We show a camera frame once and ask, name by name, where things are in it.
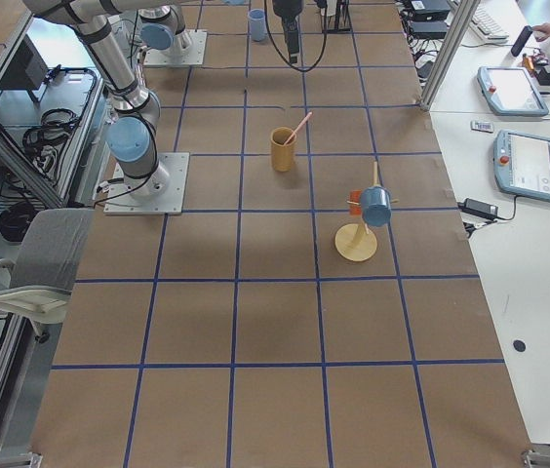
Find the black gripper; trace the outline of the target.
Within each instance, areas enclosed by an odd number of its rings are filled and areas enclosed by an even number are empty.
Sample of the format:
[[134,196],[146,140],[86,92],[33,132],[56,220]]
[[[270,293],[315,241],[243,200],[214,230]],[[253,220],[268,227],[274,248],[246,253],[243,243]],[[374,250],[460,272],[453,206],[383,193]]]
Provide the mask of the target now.
[[274,14],[281,20],[291,65],[297,65],[300,49],[298,17],[303,11],[302,0],[273,0]]

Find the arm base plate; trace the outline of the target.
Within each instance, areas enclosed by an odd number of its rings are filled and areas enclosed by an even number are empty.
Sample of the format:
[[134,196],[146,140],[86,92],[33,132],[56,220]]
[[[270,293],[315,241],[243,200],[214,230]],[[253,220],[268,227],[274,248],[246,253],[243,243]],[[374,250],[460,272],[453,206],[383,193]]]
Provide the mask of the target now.
[[205,29],[185,29],[178,35],[160,33],[146,42],[146,67],[180,68],[201,66],[204,62],[208,32]]
[[158,169],[144,185],[141,181],[125,178],[118,163],[114,177],[121,183],[109,187],[109,201],[104,203],[106,215],[180,215],[183,207],[185,185],[190,155],[187,152],[162,152],[158,154]]

